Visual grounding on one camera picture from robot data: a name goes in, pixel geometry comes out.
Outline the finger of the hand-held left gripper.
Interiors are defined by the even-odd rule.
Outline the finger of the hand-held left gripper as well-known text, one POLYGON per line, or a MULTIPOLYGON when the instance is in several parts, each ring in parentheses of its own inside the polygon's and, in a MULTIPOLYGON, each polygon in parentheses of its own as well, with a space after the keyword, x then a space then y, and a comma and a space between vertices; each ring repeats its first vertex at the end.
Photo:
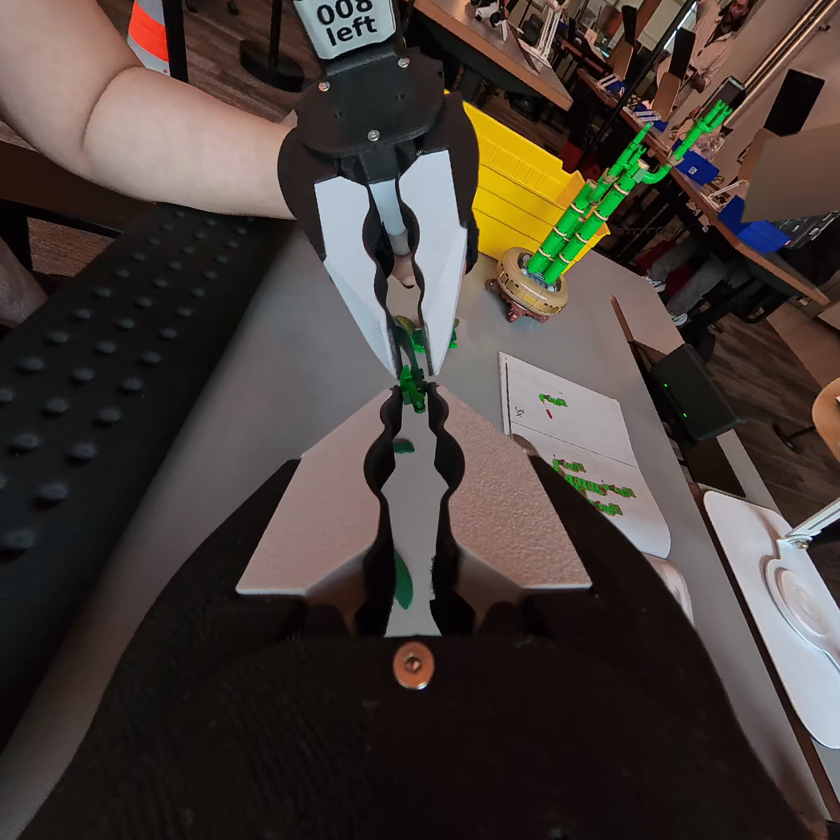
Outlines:
POLYGON ((422 288, 419 316, 429 373, 438 375, 445 362, 467 251, 467 227, 459 218, 455 181, 448 150, 420 154, 401 176, 402 205, 416 223, 415 267, 422 288))
POLYGON ((368 188, 336 176, 317 183, 323 264, 366 342, 393 378, 402 367, 386 306, 387 275, 375 257, 381 224, 368 188))

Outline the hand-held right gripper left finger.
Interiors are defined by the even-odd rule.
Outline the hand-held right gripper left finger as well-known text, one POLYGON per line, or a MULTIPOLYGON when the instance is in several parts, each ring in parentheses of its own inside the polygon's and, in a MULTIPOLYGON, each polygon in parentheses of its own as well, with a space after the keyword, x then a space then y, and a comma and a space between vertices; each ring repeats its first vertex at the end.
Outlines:
POLYGON ((299 459, 236 584, 242 596, 333 606, 350 630, 383 636, 396 589, 383 489, 402 428, 398 386, 377 395, 299 459))

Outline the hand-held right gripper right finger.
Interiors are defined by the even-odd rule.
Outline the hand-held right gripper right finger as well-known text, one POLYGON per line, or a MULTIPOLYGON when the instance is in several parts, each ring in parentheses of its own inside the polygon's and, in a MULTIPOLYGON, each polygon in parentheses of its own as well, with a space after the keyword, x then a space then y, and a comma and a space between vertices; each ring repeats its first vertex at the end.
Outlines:
POLYGON ((500 603, 592 581, 526 450, 442 385, 427 393, 439 503, 433 598, 441 634, 471 634, 500 603))

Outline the small green lego piece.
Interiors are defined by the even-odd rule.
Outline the small green lego piece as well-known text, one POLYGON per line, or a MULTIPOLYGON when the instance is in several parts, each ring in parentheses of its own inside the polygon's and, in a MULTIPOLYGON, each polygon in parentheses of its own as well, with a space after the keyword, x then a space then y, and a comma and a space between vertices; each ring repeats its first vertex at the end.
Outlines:
POLYGON ((399 374, 398 384, 403 404, 410 406, 416 414, 424 414, 427 408, 427 382, 424 371, 416 365, 405 364, 399 374))

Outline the person's left forearm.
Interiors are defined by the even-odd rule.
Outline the person's left forearm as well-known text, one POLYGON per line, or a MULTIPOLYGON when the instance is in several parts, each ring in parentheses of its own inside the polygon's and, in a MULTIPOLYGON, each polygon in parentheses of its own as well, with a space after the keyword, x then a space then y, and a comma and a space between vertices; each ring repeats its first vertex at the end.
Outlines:
POLYGON ((96 2, 2 2, 2 120, 65 170, 150 202, 292 219, 289 134, 143 67, 96 2))

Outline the green lego bamboo plant model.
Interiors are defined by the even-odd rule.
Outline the green lego bamboo plant model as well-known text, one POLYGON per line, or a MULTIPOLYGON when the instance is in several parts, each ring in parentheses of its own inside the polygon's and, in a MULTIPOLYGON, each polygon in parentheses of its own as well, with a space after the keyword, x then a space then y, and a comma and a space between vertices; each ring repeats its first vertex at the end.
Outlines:
POLYGON ((732 105, 718 99, 692 123, 686 137, 668 152, 665 163, 654 170, 643 161, 644 140, 649 132, 649 126, 645 126, 596 182, 584 183, 535 252, 525 248, 506 251, 498 261, 497 275, 486 282, 486 289, 508 304, 507 320, 515 322, 527 316, 546 322, 561 312, 568 301, 565 273, 591 246, 593 237, 606 226, 635 185, 656 185, 664 180, 694 143, 720 128, 733 111, 732 105))

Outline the lego instruction booklet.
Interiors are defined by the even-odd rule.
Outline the lego instruction booklet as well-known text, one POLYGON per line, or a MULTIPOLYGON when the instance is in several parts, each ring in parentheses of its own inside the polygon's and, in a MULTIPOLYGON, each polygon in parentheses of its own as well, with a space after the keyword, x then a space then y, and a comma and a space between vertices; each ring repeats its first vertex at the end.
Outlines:
POLYGON ((638 466, 617 400, 499 352, 503 431, 548 465, 641 552, 666 560, 666 520, 638 466))

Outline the yellow plastic bin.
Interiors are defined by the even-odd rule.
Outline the yellow plastic bin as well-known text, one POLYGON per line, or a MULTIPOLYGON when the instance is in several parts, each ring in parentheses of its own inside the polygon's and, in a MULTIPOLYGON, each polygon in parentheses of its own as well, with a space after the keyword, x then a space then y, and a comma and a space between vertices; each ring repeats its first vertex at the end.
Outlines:
POLYGON ((500 259, 513 247, 534 251, 584 186, 581 173, 466 103, 479 146, 473 203, 479 251, 500 259))

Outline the wooden table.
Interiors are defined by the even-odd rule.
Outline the wooden table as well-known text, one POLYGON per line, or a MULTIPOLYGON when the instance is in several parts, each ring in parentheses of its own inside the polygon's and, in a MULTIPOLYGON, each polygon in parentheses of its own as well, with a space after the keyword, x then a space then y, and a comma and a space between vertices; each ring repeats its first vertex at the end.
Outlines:
POLYGON ((514 34, 503 38, 499 30, 476 20, 469 8, 468 2, 456 1, 416 1, 413 6, 415 12, 434 21, 459 43, 468 45, 557 108, 568 111, 573 104, 572 96, 551 66, 533 62, 514 34))

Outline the black power box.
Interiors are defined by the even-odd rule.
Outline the black power box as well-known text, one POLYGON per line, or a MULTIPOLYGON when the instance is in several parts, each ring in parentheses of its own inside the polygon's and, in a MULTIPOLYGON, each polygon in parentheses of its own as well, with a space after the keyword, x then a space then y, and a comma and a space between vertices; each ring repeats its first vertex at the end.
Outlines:
POLYGON ((728 397, 693 346, 681 344, 650 369, 655 391, 665 401, 667 419, 694 444, 736 429, 743 424, 728 397))

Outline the orange traffic cone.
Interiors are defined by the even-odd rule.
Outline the orange traffic cone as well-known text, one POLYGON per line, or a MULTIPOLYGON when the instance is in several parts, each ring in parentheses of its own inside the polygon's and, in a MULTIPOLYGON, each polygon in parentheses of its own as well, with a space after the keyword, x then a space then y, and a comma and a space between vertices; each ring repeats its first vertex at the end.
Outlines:
POLYGON ((127 43, 146 69, 171 75, 162 1, 132 1, 127 43))

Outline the white stand base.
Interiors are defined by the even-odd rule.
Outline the white stand base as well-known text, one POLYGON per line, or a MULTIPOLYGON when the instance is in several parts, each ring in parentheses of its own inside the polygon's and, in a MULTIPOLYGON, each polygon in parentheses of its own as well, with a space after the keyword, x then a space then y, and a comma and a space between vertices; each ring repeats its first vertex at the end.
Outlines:
POLYGON ((808 553, 838 537, 838 500, 793 527, 715 490, 702 506, 797 717, 839 748, 839 611, 808 553))

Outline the black studded mat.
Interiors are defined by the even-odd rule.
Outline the black studded mat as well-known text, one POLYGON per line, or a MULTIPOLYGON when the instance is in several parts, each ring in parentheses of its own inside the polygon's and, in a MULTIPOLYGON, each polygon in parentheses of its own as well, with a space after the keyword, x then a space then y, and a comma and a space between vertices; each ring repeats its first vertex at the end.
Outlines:
POLYGON ((293 231, 156 204, 2 338, 2 748, 293 231))

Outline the wooden workbench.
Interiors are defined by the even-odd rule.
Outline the wooden workbench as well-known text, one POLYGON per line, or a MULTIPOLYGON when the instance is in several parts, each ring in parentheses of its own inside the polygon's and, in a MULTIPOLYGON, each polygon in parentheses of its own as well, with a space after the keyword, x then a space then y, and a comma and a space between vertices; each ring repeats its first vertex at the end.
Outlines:
MULTIPOLYGON (((578 81, 585 84, 598 97, 601 104, 606 106, 617 104, 617 100, 607 91, 601 89, 598 81, 587 71, 578 69, 574 75, 578 81)), ((634 131, 638 131, 643 127, 643 123, 625 109, 621 111, 621 118, 634 131)), ((651 155, 659 163, 665 164, 670 156, 670 149, 662 141, 662 137, 662 133, 650 128, 646 133, 644 142, 649 148, 651 155)), ((758 276, 765 284, 773 286, 773 288, 778 287, 778 291, 781 292, 784 292, 785 288, 791 289, 791 295, 798 298, 808 298, 808 300, 813 301, 815 304, 824 307, 831 307, 835 302, 838 302, 831 301, 820 288, 814 286, 778 254, 762 255, 755 248, 743 242, 734 231, 721 222, 718 209, 710 200, 710 195, 704 192, 703 187, 698 186, 688 176, 677 171, 674 167, 670 170, 668 178, 675 185, 673 188, 670 188, 671 191, 677 190, 679 192, 672 201, 669 201, 668 206, 676 205, 676 213, 676 211, 681 212, 685 210, 685 205, 689 202, 693 203, 698 208, 700 214, 708 220, 710 227, 718 231, 718 238, 728 243, 725 249, 739 252, 743 257, 756 265, 758 267, 756 269, 758 276), (770 281, 765 276, 774 277, 776 280, 770 281)))

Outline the black rectangular panel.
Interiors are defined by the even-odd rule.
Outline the black rectangular panel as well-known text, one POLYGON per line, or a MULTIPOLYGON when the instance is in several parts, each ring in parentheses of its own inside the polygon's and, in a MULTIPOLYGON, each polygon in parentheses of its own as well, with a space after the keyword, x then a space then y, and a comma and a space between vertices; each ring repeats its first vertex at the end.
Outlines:
POLYGON ((821 77, 788 69, 763 128, 777 137, 802 131, 825 83, 821 77))

